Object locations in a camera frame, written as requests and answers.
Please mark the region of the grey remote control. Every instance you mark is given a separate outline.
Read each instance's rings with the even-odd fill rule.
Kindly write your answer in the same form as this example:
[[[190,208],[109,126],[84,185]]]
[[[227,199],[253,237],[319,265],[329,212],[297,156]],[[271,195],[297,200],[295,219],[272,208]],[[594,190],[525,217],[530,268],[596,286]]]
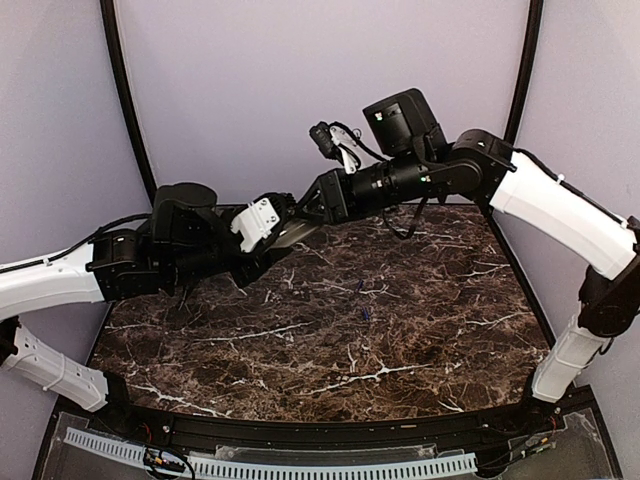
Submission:
[[[272,244],[275,249],[289,248],[301,242],[309,235],[319,229],[318,225],[305,219],[294,219],[289,221],[281,231],[278,239]]]

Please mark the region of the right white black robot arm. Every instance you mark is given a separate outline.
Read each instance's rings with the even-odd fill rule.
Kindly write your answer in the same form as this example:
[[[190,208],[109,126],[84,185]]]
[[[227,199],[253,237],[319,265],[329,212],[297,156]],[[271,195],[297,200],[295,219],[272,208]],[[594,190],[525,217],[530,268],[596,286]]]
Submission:
[[[510,413],[521,434],[534,432],[574,379],[624,333],[639,313],[639,222],[616,215],[552,172],[532,153],[481,130],[448,142],[415,88],[365,108],[377,148],[339,122],[311,127],[310,138],[338,167],[319,176],[297,207],[315,225],[360,220],[404,202],[460,195],[485,214],[499,212],[545,233],[587,262],[579,312],[536,368],[530,394]]]

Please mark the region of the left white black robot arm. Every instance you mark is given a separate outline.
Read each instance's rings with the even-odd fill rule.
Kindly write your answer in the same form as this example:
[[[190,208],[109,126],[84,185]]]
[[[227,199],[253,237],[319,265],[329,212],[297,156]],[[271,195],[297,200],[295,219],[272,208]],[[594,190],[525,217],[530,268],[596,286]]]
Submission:
[[[237,213],[219,214],[217,194],[196,183],[160,187],[148,214],[98,228],[61,252],[1,269],[1,367],[89,412],[120,436],[141,427],[124,399],[126,385],[39,340],[20,315],[76,303],[113,302],[179,287],[230,271],[270,246],[286,209],[265,194]]]

